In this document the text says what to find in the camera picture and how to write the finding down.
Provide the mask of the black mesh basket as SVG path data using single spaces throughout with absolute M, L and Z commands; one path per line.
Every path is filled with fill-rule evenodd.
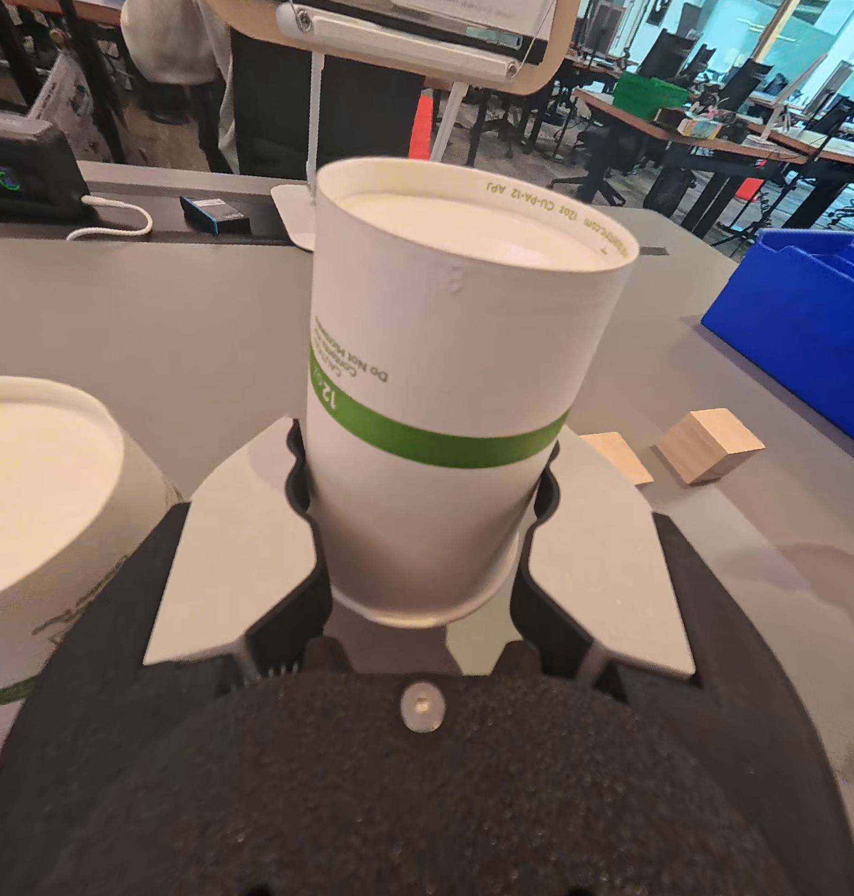
M 642 207 L 671 218 L 694 183 L 694 175 L 690 169 L 662 168 L 647 192 Z

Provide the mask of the white printed paper sheet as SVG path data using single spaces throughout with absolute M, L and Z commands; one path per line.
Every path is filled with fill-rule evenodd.
M 94 120 L 94 102 L 74 54 L 62 50 L 27 118 L 58 127 L 80 161 L 114 162 L 111 150 Z

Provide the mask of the black charger with display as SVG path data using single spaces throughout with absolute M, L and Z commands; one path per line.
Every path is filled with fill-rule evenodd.
M 0 112 L 0 218 L 74 223 L 93 218 L 90 191 L 63 131 Z

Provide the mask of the blue plastic bin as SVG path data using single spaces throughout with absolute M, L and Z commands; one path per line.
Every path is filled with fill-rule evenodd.
M 854 234 L 760 231 L 701 323 L 854 441 Z

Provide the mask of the wood-edged office desk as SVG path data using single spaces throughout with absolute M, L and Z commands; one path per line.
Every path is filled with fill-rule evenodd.
M 786 223 L 788 228 L 811 228 L 845 188 L 854 185 L 854 143 L 805 130 L 798 136 L 773 130 L 766 139 L 803 158 L 813 159 L 810 172 L 802 175 L 813 182 L 812 192 Z
M 669 132 L 612 105 L 612 97 L 593 91 L 578 90 L 578 99 L 602 119 L 603 135 L 589 149 L 587 173 L 578 185 L 576 198 L 591 204 L 600 193 L 607 171 L 615 169 L 623 140 L 642 148 L 648 140 L 665 146 L 656 184 L 675 186 L 679 171 L 709 174 L 699 198 L 691 205 L 681 227 L 704 238 L 735 197 L 744 180 L 768 180 L 784 164 L 805 163 L 805 156 L 776 145 L 758 147 L 722 139 L 699 139 Z
M 26 51 L 10 8 L 46 14 L 62 22 L 66 47 L 76 57 L 90 90 L 93 122 L 113 161 L 125 164 L 128 157 L 121 139 L 125 128 L 123 105 L 98 44 L 100 28 L 110 29 L 108 39 L 119 42 L 120 7 L 104 2 L 0 2 L 0 50 L 20 97 L 16 104 L 0 99 L 0 110 L 25 113 L 41 94 L 44 79 Z

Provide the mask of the green plastic crate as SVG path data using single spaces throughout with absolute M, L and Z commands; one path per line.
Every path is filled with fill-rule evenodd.
M 625 71 L 614 86 L 612 106 L 650 123 L 661 109 L 683 108 L 689 98 L 689 89 Z

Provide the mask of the printed instruction sheet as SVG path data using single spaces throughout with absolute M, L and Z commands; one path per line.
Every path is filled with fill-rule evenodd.
M 486 28 L 538 36 L 555 1 L 392 1 L 399 9 L 454 19 Z

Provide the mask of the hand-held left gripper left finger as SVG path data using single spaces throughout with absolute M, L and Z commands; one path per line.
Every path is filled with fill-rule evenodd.
M 231 656 L 247 680 L 298 671 L 332 605 L 301 424 L 282 418 L 194 493 L 144 663 Z

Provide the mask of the tan-edged display board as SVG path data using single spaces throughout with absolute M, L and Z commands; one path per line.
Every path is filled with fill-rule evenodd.
M 490 88 L 515 95 L 528 95 L 544 86 L 554 75 L 570 48 L 578 17 L 578 1 L 555 1 L 552 16 L 536 37 L 517 35 L 508 31 L 468 24 L 454 19 L 432 16 L 399 9 L 392 1 L 209 1 L 213 11 L 230 28 L 243 35 L 293 49 L 310 51 L 298 41 L 281 38 L 276 26 L 276 6 L 295 2 L 320 11 L 349 15 L 386 28 L 427 39 L 445 41 L 457 46 L 480 49 L 519 62 L 518 74 L 506 84 L 478 82 L 476 87 Z M 364 56 L 343 58 L 370 63 L 403 72 L 391 63 L 371 63 Z M 433 71 L 421 74 L 428 79 L 453 83 L 450 73 Z

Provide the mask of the wooden cube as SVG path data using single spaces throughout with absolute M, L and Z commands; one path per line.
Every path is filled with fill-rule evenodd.
M 679 480 L 698 486 L 721 479 L 766 445 L 731 410 L 690 411 L 655 444 Z
M 633 486 L 645 487 L 655 479 L 618 432 L 582 434 L 580 438 L 612 464 Z

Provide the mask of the white paper cup green band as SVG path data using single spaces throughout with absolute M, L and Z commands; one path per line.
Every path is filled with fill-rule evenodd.
M 476 168 L 316 185 L 304 445 L 334 597 L 428 629 L 478 609 L 640 254 L 600 208 Z
M 0 707 L 182 501 L 101 401 L 0 375 Z

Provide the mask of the black office chair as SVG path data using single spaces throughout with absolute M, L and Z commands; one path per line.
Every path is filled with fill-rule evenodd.
M 697 43 L 697 37 L 681 37 L 663 29 L 637 69 L 645 79 L 671 81 L 686 63 Z

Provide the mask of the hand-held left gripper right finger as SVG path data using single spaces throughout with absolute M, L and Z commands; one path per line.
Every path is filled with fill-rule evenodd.
M 697 665 L 650 504 L 568 427 L 533 515 L 510 612 L 543 673 L 594 685 L 619 664 L 689 681 Z

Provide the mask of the small black box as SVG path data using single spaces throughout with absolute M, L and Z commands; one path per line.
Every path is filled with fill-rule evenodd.
M 185 221 L 194 230 L 214 237 L 252 233 L 249 215 L 221 198 L 179 196 L 178 199 Z

